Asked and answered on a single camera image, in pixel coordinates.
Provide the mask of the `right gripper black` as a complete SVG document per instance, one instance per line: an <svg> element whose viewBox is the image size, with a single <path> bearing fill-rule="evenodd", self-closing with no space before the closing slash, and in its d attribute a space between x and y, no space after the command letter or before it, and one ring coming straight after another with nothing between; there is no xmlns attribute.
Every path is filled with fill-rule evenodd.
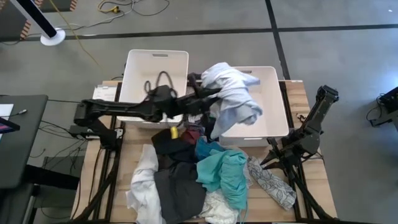
<svg viewBox="0 0 398 224"><path fill-rule="evenodd" d="M262 168L263 170L285 170L285 165L281 162L282 160L290 162L300 161L299 151L295 148L292 141L289 140L288 137L282 137L280 140L276 140L276 138L268 138L267 141L272 146L272 149L269 151L264 160L260 163L261 166L264 165L264 167ZM267 165L268 162L274 159L277 159L277 162L272 162Z"/></svg>

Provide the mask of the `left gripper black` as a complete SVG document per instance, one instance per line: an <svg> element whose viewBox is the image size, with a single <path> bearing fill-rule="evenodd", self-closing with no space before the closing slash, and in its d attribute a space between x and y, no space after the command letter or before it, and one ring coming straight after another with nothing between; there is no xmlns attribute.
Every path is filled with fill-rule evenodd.
<svg viewBox="0 0 398 224"><path fill-rule="evenodd" d="M177 112L182 114L181 121L177 126L181 126L187 116L202 114L201 123L206 126L210 122L210 106L216 103L220 88L202 88L197 83L197 73L189 73L188 85L193 88L193 93L176 99Z"/></svg>

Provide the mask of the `light blue shirt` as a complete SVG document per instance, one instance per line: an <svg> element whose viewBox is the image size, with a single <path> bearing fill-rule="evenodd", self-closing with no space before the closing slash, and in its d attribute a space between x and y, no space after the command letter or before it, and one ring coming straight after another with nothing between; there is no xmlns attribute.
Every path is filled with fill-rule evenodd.
<svg viewBox="0 0 398 224"><path fill-rule="evenodd" d="M203 88L220 88L220 99L214 103L216 120L213 138L220 137L235 124L253 125L263 113L249 94L249 87L259 85L260 79L243 73L226 62L220 62L201 74Z"/></svg>

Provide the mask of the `white leaf-patterned cloth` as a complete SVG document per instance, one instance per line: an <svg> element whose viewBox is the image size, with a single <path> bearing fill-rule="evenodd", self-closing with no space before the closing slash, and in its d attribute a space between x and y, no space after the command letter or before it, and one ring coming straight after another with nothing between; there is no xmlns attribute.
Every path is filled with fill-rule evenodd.
<svg viewBox="0 0 398 224"><path fill-rule="evenodd" d="M297 194L289 184L271 171L263 170L259 159L254 156L248 157L247 166L251 177L282 208L290 210L294 206Z"/></svg>

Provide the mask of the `dark purple-toed sock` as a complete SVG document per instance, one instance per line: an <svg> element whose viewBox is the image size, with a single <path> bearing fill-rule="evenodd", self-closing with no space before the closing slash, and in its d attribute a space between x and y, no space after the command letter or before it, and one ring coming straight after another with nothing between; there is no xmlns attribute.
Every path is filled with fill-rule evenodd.
<svg viewBox="0 0 398 224"><path fill-rule="evenodd" d="M204 136L207 142L219 141L219 138L213 138L211 133L214 130L214 124L208 124L204 127Z"/></svg>

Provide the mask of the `maroon garment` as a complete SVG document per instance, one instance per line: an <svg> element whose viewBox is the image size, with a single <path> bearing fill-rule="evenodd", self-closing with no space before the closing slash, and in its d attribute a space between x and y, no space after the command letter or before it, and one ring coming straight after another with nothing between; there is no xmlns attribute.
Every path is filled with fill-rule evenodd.
<svg viewBox="0 0 398 224"><path fill-rule="evenodd" d="M198 139L200 139L202 136L202 133L199 130L196 129L186 129L182 134L181 134L181 140L195 145Z"/></svg>

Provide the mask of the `dark slate garment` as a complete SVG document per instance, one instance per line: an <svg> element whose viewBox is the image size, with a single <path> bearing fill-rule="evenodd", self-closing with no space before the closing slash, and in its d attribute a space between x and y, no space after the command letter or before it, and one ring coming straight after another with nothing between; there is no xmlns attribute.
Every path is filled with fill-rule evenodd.
<svg viewBox="0 0 398 224"><path fill-rule="evenodd" d="M195 145L178 137L172 139L171 131L163 129L151 137L156 154L169 156L174 161L196 163Z"/></svg>

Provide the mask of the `dark charcoal garment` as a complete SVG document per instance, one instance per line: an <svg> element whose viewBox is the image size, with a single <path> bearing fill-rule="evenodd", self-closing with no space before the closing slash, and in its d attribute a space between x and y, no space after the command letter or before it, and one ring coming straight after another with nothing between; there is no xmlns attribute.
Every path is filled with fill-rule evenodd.
<svg viewBox="0 0 398 224"><path fill-rule="evenodd" d="M188 162L177 162L154 174L166 224L179 224L201 213L206 189L197 178L197 166Z"/></svg>

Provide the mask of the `plain white shirt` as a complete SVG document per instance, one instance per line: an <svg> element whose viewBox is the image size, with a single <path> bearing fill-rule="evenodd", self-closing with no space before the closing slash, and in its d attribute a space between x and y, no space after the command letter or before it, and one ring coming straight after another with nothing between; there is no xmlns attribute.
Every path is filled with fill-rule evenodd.
<svg viewBox="0 0 398 224"><path fill-rule="evenodd" d="M137 213L137 224L166 224L162 217L160 198L154 174L159 162L153 145L144 144L142 154L133 172L130 189L126 192L127 208Z"/></svg>

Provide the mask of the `white paper booklet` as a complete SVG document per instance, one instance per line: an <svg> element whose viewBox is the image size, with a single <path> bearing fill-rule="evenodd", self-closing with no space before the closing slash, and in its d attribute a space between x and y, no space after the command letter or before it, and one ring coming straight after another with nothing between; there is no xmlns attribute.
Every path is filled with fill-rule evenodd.
<svg viewBox="0 0 398 224"><path fill-rule="evenodd" d="M116 90L116 85L97 85L94 89L92 99L115 101Z"/></svg>

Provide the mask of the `black power box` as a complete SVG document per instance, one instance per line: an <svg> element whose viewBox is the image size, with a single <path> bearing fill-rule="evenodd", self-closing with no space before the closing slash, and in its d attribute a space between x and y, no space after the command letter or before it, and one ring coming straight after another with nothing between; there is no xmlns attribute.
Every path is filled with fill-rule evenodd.
<svg viewBox="0 0 398 224"><path fill-rule="evenodd" d="M89 136L92 131L87 127L71 125L68 133L74 138L85 138Z"/></svg>

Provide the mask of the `white floor stand pole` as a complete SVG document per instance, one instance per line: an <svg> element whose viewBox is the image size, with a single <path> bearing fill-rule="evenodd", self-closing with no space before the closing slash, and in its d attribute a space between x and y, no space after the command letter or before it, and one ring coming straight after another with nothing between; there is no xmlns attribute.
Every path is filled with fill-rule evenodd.
<svg viewBox="0 0 398 224"><path fill-rule="evenodd" d="M10 2L26 19L40 27L40 42L43 45L54 46L65 40L65 31L61 28L55 28L33 0L10 0Z"/></svg>

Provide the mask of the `black desk base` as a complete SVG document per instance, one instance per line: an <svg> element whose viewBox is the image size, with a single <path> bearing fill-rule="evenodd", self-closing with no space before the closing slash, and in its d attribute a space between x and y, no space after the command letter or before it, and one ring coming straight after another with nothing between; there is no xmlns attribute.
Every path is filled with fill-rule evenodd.
<svg viewBox="0 0 398 224"><path fill-rule="evenodd" d="M27 165L12 171L0 166L0 224L22 224L35 185L75 190L79 178Z"/></svg>

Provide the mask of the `black desk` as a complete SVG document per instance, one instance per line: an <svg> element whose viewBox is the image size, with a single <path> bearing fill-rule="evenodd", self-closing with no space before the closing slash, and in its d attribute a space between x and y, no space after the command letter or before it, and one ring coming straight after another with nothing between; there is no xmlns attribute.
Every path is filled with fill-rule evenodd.
<svg viewBox="0 0 398 224"><path fill-rule="evenodd" d="M0 96L0 104L14 105L5 118L20 126L0 137L0 166L16 171L27 165L47 100L47 95Z"/></svg>

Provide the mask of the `white sheet of paper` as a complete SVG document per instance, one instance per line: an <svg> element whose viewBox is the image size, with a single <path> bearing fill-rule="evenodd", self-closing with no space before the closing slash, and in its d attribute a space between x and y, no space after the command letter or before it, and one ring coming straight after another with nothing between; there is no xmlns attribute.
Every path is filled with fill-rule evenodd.
<svg viewBox="0 0 398 224"><path fill-rule="evenodd" d="M8 118L12 114L13 104L0 104L0 118Z"/></svg>

